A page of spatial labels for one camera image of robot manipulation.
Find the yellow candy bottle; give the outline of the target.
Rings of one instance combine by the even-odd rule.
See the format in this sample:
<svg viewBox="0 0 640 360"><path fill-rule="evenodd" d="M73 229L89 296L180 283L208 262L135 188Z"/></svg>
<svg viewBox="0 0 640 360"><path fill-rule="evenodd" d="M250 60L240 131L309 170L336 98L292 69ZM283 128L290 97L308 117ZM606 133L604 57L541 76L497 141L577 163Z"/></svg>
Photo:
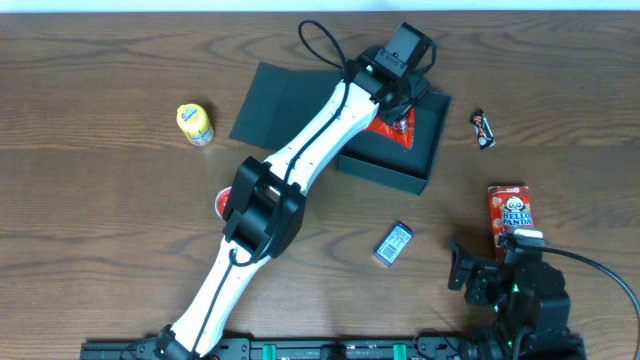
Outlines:
<svg viewBox="0 0 640 360"><path fill-rule="evenodd" d="M176 122L187 140L194 146L205 146L214 137L214 128L206 111L200 105L181 105L177 109Z"/></svg>

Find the black Mars candy bar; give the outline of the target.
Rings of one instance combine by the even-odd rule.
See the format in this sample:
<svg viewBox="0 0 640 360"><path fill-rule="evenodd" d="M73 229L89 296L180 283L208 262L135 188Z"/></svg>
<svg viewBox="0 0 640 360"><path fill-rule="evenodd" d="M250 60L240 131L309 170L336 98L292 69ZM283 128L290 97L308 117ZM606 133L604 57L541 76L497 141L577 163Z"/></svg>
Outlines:
<svg viewBox="0 0 640 360"><path fill-rule="evenodd" d="M481 150L490 148L496 144L495 136L491 130L486 113L482 109L474 111L469 122L474 126L477 142Z"/></svg>

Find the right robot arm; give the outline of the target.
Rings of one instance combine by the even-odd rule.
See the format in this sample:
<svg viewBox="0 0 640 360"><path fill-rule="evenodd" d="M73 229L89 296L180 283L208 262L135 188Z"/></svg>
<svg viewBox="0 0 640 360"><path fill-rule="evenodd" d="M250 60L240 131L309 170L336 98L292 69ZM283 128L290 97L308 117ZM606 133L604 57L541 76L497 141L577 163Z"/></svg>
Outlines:
<svg viewBox="0 0 640 360"><path fill-rule="evenodd" d="M582 338L568 327L571 308L563 273L542 259L542 249L519 244L502 262L452 249L448 288L465 291L467 304L486 306L492 325L461 340L461 359L584 360Z"/></svg>

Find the red Hacks candy bag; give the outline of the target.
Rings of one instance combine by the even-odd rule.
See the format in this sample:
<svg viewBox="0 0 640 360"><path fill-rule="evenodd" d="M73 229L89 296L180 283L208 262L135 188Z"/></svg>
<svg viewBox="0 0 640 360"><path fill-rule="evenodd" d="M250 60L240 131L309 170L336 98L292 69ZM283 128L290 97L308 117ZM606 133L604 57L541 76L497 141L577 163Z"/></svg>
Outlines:
<svg viewBox="0 0 640 360"><path fill-rule="evenodd" d="M411 108L399 121L389 125L380 117L376 117L366 128L367 132L381 135L394 143L401 145L406 150L411 150L414 141L415 109Z"/></svg>

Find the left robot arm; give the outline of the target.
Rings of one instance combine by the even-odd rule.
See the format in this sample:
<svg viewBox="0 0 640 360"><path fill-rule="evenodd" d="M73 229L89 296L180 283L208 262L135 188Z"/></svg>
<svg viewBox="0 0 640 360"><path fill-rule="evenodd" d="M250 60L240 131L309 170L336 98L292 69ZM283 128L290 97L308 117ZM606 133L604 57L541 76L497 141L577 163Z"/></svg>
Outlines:
<svg viewBox="0 0 640 360"><path fill-rule="evenodd" d="M372 47L342 65L325 105L283 148L238 168L222 218L219 253L186 312L155 340L156 359L200 359L257 271L278 257L301 228L306 195L325 166L375 119L402 119L428 90L424 53Z"/></svg>

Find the dark green gift box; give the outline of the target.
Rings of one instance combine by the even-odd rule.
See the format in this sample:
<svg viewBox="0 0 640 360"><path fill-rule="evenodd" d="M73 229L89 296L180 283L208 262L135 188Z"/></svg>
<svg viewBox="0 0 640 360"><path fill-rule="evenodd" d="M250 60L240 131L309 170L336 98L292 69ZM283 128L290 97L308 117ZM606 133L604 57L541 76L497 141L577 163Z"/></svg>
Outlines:
<svg viewBox="0 0 640 360"><path fill-rule="evenodd" d="M265 149L281 150L302 134L313 118L329 120L340 105L344 85L336 71L289 70L260 63L231 130L230 138ZM412 145L406 148L367 129L377 106L364 90L351 85L341 114L296 162L301 169L326 155L339 171L419 195L431 177L451 97L430 92L413 107Z"/></svg>

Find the red Pringles can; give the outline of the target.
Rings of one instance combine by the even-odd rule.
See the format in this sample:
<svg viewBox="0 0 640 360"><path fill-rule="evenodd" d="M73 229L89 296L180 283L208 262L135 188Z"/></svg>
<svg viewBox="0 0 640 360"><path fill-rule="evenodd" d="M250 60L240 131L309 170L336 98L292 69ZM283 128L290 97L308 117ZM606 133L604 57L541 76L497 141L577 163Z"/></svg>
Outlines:
<svg viewBox="0 0 640 360"><path fill-rule="evenodd" d="M228 202L229 196L231 192L231 187L226 187L220 190L215 199L215 210L216 214L220 219L223 219L224 210L226 204Z"/></svg>

